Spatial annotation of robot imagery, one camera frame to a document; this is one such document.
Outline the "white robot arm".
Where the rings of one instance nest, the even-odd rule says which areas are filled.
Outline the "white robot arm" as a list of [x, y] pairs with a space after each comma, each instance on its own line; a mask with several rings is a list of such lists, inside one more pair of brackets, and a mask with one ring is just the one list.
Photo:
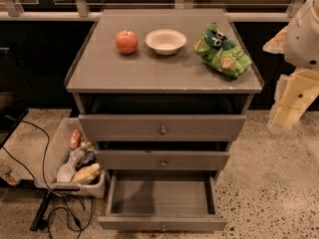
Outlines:
[[295, 67], [292, 74], [278, 80], [269, 116], [273, 128], [292, 128], [319, 97], [319, 0], [306, 0], [263, 51], [283, 54]]

